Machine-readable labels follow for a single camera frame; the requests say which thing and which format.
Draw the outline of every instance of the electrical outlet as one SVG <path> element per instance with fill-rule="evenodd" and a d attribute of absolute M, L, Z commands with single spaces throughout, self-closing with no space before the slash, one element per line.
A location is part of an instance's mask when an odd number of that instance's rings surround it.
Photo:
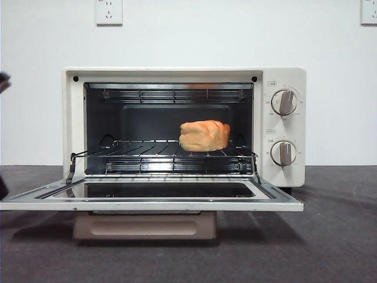
<path fill-rule="evenodd" d="M 123 0 L 95 0 L 95 22 L 97 25 L 122 25 Z"/>
<path fill-rule="evenodd" d="M 377 25 L 377 0 L 361 0 L 361 24 Z"/>

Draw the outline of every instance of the gray table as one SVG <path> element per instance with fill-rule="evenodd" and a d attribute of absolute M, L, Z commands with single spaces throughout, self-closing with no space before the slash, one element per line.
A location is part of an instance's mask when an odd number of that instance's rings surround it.
<path fill-rule="evenodd" d="M 3 166 L 11 194 L 59 166 Z M 71 212 L 2 212 L 1 282 L 377 282 L 377 166 L 308 167 L 304 212 L 219 212 L 218 240 L 76 242 Z"/>

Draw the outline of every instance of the control panel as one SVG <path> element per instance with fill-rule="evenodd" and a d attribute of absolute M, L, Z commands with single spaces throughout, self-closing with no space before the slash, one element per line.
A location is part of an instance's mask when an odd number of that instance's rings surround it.
<path fill-rule="evenodd" d="M 300 68 L 266 69 L 262 92 L 261 175 L 279 187 L 302 186 L 306 73 Z"/>

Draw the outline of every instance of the control knob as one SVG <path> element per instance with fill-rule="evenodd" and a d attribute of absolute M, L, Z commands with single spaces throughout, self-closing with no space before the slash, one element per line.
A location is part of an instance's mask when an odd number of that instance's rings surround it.
<path fill-rule="evenodd" d="M 271 148 L 271 158 L 280 166 L 289 166 L 295 161 L 296 148 L 288 141 L 279 141 Z"/>
<path fill-rule="evenodd" d="M 297 98 L 292 90 L 282 90 L 272 97 L 272 109 L 281 116 L 294 112 L 297 106 Z"/>

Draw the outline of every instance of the white toaster oven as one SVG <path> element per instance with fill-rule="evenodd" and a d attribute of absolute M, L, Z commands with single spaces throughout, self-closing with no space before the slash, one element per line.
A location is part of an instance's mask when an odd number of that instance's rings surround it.
<path fill-rule="evenodd" d="M 77 212 L 79 239 L 216 237 L 216 211 L 302 211 L 301 68 L 67 68 L 61 181 L 1 210 Z M 180 124 L 219 120 L 229 144 L 187 152 Z"/>

